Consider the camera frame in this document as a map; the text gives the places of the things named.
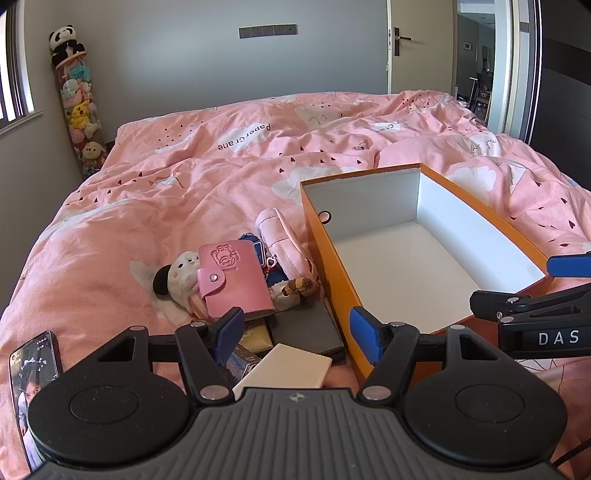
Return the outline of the pink cloud-print duvet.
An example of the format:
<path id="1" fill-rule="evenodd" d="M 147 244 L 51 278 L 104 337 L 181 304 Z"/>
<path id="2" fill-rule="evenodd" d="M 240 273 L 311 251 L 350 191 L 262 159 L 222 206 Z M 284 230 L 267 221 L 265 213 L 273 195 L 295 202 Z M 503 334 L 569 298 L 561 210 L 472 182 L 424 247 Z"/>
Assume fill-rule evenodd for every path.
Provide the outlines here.
<path id="1" fill-rule="evenodd" d="M 546 255 L 590 248 L 590 194 L 525 143 L 488 131 L 451 96 L 297 94 L 131 122 L 103 169 L 35 242 L 1 318 L 1 366 L 43 331 L 71 367 L 133 323 L 168 334 L 187 315 L 150 291 L 179 253 L 256 227 L 276 208 L 307 239 L 300 185 L 424 163 Z"/>

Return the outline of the dark illustrated card box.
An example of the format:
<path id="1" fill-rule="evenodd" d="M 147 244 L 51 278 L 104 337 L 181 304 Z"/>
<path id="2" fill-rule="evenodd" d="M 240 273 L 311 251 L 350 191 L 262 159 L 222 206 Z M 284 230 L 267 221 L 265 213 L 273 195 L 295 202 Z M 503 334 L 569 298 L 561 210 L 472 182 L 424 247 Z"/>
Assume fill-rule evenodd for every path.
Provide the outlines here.
<path id="1" fill-rule="evenodd" d="M 242 381 L 259 364 L 260 358 L 242 345 L 237 345 L 222 367 L 225 377 L 232 385 Z"/>

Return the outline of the gold card box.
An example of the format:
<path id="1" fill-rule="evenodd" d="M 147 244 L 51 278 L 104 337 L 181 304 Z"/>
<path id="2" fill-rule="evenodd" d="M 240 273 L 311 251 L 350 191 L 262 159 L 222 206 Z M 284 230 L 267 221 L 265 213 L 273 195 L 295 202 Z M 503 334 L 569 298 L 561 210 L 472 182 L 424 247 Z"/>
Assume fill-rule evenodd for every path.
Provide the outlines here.
<path id="1" fill-rule="evenodd" d="M 266 327 L 266 321 L 260 318 L 246 322 L 239 344 L 252 354 L 266 355 L 273 349 L 273 340 L 271 340 L 269 329 Z"/>

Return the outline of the panda plush on organizer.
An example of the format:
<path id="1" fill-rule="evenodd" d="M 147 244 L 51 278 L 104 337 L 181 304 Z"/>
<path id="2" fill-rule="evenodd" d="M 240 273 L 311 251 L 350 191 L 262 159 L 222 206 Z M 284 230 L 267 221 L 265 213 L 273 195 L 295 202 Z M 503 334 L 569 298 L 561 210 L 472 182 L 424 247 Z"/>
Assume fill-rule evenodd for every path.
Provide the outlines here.
<path id="1" fill-rule="evenodd" d="M 49 48 L 54 67 L 69 57 L 86 51 L 84 45 L 77 40 L 77 33 L 72 25 L 66 25 L 53 31 L 49 36 Z"/>

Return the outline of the red panda sailor plush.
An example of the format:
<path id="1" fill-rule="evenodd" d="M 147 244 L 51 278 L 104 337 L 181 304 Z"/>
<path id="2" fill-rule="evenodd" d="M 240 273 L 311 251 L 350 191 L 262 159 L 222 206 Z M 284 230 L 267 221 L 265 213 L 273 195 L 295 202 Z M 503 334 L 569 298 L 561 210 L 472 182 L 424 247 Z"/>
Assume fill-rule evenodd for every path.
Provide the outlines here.
<path id="1" fill-rule="evenodd" d="M 301 305 L 308 297 L 318 294 L 321 285 L 320 276 L 315 266 L 304 273 L 297 273 L 293 279 L 288 279 L 279 264 L 266 272 L 266 285 L 269 288 L 270 299 L 276 311 L 286 311 Z"/>

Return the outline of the beige bedroom door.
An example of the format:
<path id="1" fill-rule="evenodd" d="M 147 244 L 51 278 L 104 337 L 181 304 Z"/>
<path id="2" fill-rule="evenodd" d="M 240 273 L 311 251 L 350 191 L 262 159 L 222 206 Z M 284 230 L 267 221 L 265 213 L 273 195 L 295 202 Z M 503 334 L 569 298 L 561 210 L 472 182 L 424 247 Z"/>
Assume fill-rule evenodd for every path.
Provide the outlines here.
<path id="1" fill-rule="evenodd" d="M 457 2 L 394 0 L 387 3 L 388 92 L 435 90 L 451 94 L 456 85 Z M 394 56 L 394 27 L 412 41 Z"/>

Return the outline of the window with frame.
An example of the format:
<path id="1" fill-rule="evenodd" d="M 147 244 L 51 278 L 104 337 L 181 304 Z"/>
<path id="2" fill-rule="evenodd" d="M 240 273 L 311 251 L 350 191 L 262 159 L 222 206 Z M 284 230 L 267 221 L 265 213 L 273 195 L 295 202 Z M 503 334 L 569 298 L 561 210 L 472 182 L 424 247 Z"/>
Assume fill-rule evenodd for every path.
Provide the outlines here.
<path id="1" fill-rule="evenodd" d="M 1 133 L 37 115 L 25 45 L 25 2 L 1 2 Z"/>

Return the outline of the pink umbrella pouch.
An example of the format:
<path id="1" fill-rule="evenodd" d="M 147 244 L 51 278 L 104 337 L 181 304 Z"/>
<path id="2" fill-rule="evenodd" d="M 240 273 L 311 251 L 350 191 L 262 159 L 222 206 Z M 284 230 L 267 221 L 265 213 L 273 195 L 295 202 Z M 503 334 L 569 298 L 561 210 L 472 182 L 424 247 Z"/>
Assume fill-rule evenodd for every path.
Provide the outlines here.
<path id="1" fill-rule="evenodd" d="M 263 210 L 256 218 L 256 228 L 270 254 L 279 262 L 287 278 L 317 279 L 317 270 L 304 250 L 287 219 L 276 208 Z"/>

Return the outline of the blue Ocean Park tag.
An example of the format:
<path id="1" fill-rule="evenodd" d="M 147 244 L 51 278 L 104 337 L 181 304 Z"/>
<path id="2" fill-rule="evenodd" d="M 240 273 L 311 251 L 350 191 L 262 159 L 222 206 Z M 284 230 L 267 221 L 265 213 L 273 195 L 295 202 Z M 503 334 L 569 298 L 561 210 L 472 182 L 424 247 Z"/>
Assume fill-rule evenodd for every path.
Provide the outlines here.
<path id="1" fill-rule="evenodd" d="M 243 234 L 239 237 L 239 240 L 252 242 L 254 251 L 256 251 L 256 256 L 259 259 L 259 264 L 263 264 L 263 261 L 266 260 L 266 250 L 264 250 L 263 241 L 252 233 Z"/>

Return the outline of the white panda plush toy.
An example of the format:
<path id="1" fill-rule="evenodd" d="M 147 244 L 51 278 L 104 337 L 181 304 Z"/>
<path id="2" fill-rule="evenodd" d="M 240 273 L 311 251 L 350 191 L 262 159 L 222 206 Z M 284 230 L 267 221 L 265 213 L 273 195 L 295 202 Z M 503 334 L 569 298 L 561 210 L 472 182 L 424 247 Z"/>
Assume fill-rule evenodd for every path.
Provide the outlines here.
<path id="1" fill-rule="evenodd" d="M 199 295 L 199 268 L 197 252 L 183 252 L 171 264 L 156 272 L 152 290 L 157 296 L 169 297 L 195 318 L 207 320 L 207 306 Z"/>

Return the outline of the dark grey box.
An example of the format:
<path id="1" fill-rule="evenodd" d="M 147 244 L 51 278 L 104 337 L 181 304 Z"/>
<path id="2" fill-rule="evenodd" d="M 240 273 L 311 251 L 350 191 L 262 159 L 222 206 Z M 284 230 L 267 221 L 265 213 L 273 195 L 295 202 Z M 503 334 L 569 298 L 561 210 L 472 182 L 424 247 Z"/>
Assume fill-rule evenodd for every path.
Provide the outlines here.
<path id="1" fill-rule="evenodd" d="M 274 345 L 284 344 L 332 358 L 346 359 L 346 341 L 327 300 L 308 302 L 266 317 Z"/>

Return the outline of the hanging plush toy organizer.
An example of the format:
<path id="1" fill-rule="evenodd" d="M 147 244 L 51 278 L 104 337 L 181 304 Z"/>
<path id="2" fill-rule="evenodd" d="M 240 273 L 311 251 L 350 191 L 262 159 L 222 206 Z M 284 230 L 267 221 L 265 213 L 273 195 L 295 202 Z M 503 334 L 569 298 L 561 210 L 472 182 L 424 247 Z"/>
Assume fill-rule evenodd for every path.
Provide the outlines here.
<path id="1" fill-rule="evenodd" d="M 86 55 L 75 53 L 55 66 L 70 141 L 84 179 L 100 171 L 107 157 Z"/>

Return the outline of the pink card holder wallet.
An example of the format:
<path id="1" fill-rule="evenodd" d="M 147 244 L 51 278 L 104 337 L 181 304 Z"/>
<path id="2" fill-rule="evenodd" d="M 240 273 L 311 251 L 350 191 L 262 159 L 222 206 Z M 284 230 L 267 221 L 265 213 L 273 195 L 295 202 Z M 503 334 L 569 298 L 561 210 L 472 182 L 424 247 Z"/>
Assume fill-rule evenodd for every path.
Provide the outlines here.
<path id="1" fill-rule="evenodd" d="M 212 318 L 221 318 L 232 307 L 242 308 L 246 320 L 273 313 L 273 300 L 252 242 L 202 245 L 197 254 L 199 296 Z"/>

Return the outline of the smartphone with lit screen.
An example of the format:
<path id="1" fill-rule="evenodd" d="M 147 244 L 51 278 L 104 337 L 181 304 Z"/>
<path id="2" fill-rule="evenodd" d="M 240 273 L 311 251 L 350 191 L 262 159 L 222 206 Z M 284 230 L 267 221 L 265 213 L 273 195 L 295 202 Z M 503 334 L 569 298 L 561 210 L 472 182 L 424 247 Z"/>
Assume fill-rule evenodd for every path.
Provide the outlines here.
<path id="1" fill-rule="evenodd" d="M 30 472 L 44 463 L 30 430 L 28 411 L 35 396 L 61 373 L 58 342 L 44 331 L 25 342 L 9 357 L 10 386 L 17 430 Z"/>

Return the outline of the cream white box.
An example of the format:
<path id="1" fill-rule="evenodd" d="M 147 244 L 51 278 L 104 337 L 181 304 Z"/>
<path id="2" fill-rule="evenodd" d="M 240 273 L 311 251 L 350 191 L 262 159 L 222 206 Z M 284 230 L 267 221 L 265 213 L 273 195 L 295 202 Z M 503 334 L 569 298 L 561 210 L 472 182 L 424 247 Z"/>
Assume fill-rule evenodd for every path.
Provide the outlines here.
<path id="1" fill-rule="evenodd" d="M 245 388 L 320 388 L 332 359 L 284 344 L 277 344 L 255 368 L 233 387 L 235 399 Z"/>

